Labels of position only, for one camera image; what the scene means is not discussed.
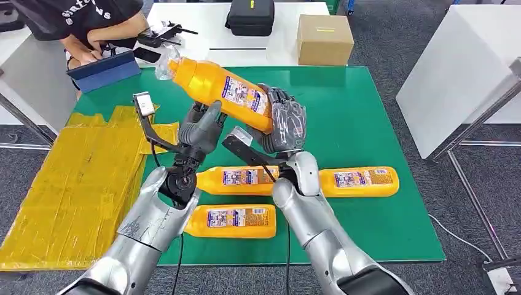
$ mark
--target metal table leg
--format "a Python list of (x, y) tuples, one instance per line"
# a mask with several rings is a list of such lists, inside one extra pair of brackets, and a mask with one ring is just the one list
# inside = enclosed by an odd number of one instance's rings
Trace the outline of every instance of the metal table leg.
[(515, 146), (520, 147), (521, 141), (485, 141), (485, 140), (464, 140), (460, 146)]
[(481, 204), (479, 203), (476, 194), (474, 193), (474, 190), (472, 189), (469, 181), (467, 180), (467, 176), (465, 176), (465, 173), (463, 172), (460, 163), (458, 162), (456, 156), (452, 151), (447, 151), (447, 154), (449, 155), (450, 161), (454, 166), (454, 169), (456, 169), (456, 172), (458, 173), (458, 176), (460, 177), (460, 180), (463, 183), (463, 186), (465, 187), (465, 190), (467, 191), (469, 198), (471, 199), (472, 205), (476, 209), (479, 218), (483, 222), (483, 225), (485, 226), (490, 238), (492, 239), (494, 247), (496, 247), (496, 250), (498, 250), (499, 256), (501, 257), (501, 259), (507, 259), (508, 255), (506, 254), (503, 245), (499, 241), (498, 235), (496, 235), (496, 231), (492, 227), (490, 220), (488, 220), (488, 217), (485, 214), (485, 210), (483, 210), (483, 207), (481, 207)]
[(9, 111), (15, 118), (17, 118), (23, 125), (29, 128), (34, 134), (40, 137), (47, 145), (41, 146), (39, 144), (1, 144), (0, 148), (9, 148), (9, 149), (28, 149), (29, 146), (34, 146), (32, 149), (42, 149), (42, 147), (47, 147), (50, 149), (52, 144), (54, 143), (54, 139), (45, 132), (40, 126), (36, 125), (29, 117), (27, 117), (24, 113), (22, 113), (14, 104), (12, 104), (4, 95), (0, 93), (0, 106), (3, 106), (7, 111)]
[(510, 65), (510, 69), (512, 73), (518, 78), (517, 82), (504, 94), (502, 95), (495, 103), (493, 103), (483, 114), (481, 114), (475, 121), (473, 121), (463, 132), (461, 132), (454, 140), (452, 140), (448, 145), (442, 148), (440, 152), (438, 152), (434, 157), (429, 157), (432, 161), (436, 162), (439, 157), (447, 153), (449, 155), (449, 159), (456, 169), (458, 176), (465, 188), (465, 191), (469, 195), (471, 199), (472, 205), (477, 211), (479, 218), (483, 222), (485, 229), (490, 236), (494, 247), (498, 251), (498, 254), (502, 261), (499, 262), (501, 265), (512, 264), (511, 259), (505, 252), (505, 249), (501, 242), (499, 241), (498, 235), (496, 234), (490, 220), (485, 214), (485, 210), (481, 207), (472, 186), (470, 185), (463, 169), (456, 159), (456, 156), (452, 152), (454, 148), (457, 146), (510, 146), (510, 147), (519, 147), (521, 146), (521, 142), (517, 141), (473, 141), (473, 140), (465, 140), (468, 138), (473, 132), (475, 132), (484, 122), (486, 122), (491, 116), (493, 116), (497, 111), (499, 111), (505, 104), (507, 104), (513, 97), (521, 93), (521, 57), (518, 57), (514, 60), (514, 62)]

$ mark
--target person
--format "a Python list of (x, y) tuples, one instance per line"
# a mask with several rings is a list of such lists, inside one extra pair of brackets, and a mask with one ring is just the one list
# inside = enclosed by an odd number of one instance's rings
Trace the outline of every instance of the person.
[(104, 45), (133, 48), (147, 27), (142, 0), (10, 0), (34, 37), (60, 40), (68, 69), (102, 59)]

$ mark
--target cardboard box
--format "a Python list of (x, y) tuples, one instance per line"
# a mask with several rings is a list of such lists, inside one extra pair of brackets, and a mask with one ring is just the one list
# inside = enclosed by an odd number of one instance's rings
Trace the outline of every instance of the cardboard box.
[(345, 66), (355, 41), (343, 15), (300, 15), (299, 65)]

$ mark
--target plastic bottle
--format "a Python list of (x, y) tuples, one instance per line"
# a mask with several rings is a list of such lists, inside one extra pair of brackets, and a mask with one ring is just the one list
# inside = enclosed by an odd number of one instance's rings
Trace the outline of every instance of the plastic bottle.
[(271, 107), (257, 85), (210, 61), (172, 58), (173, 81), (195, 101), (210, 105), (222, 101), (222, 112), (265, 133), (272, 130)]
[(323, 169), (318, 174), (326, 197), (389, 197), (400, 188), (391, 167)]
[(275, 206), (197, 206), (184, 231), (205, 238), (272, 238), (276, 234)]
[[(275, 178), (278, 167), (267, 167)], [(391, 167), (323, 169), (320, 184), (326, 197), (388, 197), (400, 188)], [(213, 195), (271, 195), (273, 182), (261, 166), (214, 167), (197, 173), (197, 187)]]
[[(278, 177), (278, 167), (267, 167)], [(197, 173), (197, 187), (212, 195), (271, 195), (273, 181), (257, 167), (213, 167)]]

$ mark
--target black cable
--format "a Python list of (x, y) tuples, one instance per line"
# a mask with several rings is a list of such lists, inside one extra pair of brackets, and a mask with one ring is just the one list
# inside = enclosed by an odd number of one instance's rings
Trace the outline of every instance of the black cable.
[(176, 276), (174, 279), (174, 288), (172, 289), (172, 295), (176, 292), (176, 287), (178, 285), (178, 278), (179, 278), (179, 270), (181, 269), (181, 260), (182, 260), (182, 248), (184, 246), (184, 234), (181, 234), (181, 247), (179, 248), (179, 262), (178, 262), (178, 269), (176, 270)]
[(159, 164), (159, 160), (157, 159), (157, 154), (155, 153), (155, 146), (153, 142), (150, 142), (150, 149), (152, 150), (152, 155), (154, 156), (155, 164), (158, 167), (161, 167), (161, 164)]
[[(276, 179), (273, 177), (272, 172), (266, 167), (266, 165), (263, 165), (262, 168), (264, 168), (264, 171), (268, 173), (268, 176), (272, 179), (273, 183), (275, 183)], [(289, 295), (289, 254), (290, 254), (290, 247), (289, 247), (289, 223), (286, 221), (286, 225), (288, 227), (288, 255), (286, 257), (286, 295)]]

